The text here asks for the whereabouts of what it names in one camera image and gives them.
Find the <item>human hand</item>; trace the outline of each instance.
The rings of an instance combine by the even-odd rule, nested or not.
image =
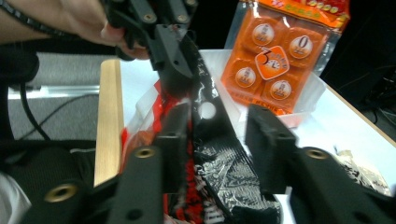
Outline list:
[[[66,12],[71,29],[82,38],[109,46],[118,46],[127,55],[137,59],[149,57],[145,48],[134,44],[128,49],[125,42],[125,30],[112,27],[98,0],[60,0]]]
[[[103,6],[99,0],[7,0],[8,3],[30,18],[49,27],[75,34],[97,44],[118,46],[126,54],[137,59],[147,59],[147,51],[134,45],[128,49],[123,38],[124,29],[116,29],[108,24]],[[27,26],[15,23],[0,29],[7,36],[0,35],[0,42],[23,41],[46,37],[32,33]]]

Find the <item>orange package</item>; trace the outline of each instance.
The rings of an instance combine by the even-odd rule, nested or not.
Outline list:
[[[302,2],[240,4],[246,15],[221,79],[236,102],[264,105],[278,115],[290,114],[308,77],[319,75],[318,68],[326,65],[317,61],[330,58],[331,52],[322,50],[329,39],[337,40],[331,36],[339,37],[345,29],[347,1],[337,5],[342,11]]]

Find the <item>orange circle label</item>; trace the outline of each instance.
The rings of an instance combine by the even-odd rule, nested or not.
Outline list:
[[[269,44],[274,39],[274,36],[274,29],[268,23],[260,24],[253,30],[253,41],[260,46]]]
[[[312,48],[313,44],[311,39],[309,39],[309,36],[302,35],[291,41],[289,52],[294,58],[303,59],[311,53]]]
[[[271,86],[271,96],[276,100],[284,100],[291,94],[291,85],[286,80],[280,80]]]
[[[235,81],[240,87],[247,88],[256,81],[256,74],[250,67],[241,68],[235,75]]]
[[[282,47],[274,46],[262,50],[262,53],[256,55],[255,62],[263,79],[278,77],[289,71],[288,57]]]

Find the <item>plastic wrapper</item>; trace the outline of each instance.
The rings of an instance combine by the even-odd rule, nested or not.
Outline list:
[[[293,113],[309,76],[319,76],[330,59],[347,13],[348,1],[241,1],[222,83],[239,103]]]
[[[155,134],[161,130],[163,98],[160,92],[161,86],[157,82],[137,102],[136,113],[128,125],[123,128],[120,172],[123,171],[131,152],[137,147],[149,146]]]
[[[217,202],[225,223],[278,223],[280,205],[262,198],[258,178],[235,135],[216,84],[201,55],[195,52],[191,56],[198,60],[191,69],[198,76],[193,82],[191,118],[195,168],[205,181],[200,192],[207,192]],[[219,223],[213,219],[205,221]]]
[[[370,163],[353,158],[350,150],[344,150],[335,157],[348,176],[359,185],[391,197],[384,177]]]

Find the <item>black wristband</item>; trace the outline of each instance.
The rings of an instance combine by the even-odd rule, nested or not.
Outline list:
[[[10,6],[5,0],[0,0],[0,8],[2,8],[6,13],[11,15],[17,21],[33,28],[35,31],[44,33],[46,35],[50,35],[54,38],[63,39],[63,40],[80,39],[78,35],[72,35],[67,32],[53,29],[47,25],[40,23],[39,21],[36,21],[32,18],[27,17],[26,15],[19,12],[17,9]]]

